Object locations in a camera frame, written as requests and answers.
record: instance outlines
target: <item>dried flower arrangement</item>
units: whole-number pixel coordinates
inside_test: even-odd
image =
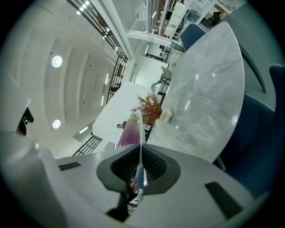
[[[132,112],[139,110],[144,124],[154,125],[162,113],[161,105],[154,94],[148,94],[146,98],[138,96],[138,106],[131,109]]]

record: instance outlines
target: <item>marble tabletop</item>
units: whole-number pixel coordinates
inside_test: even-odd
[[[235,129],[244,99],[244,65],[227,22],[202,36],[170,68],[162,108],[169,123],[156,121],[147,141],[213,162]]]

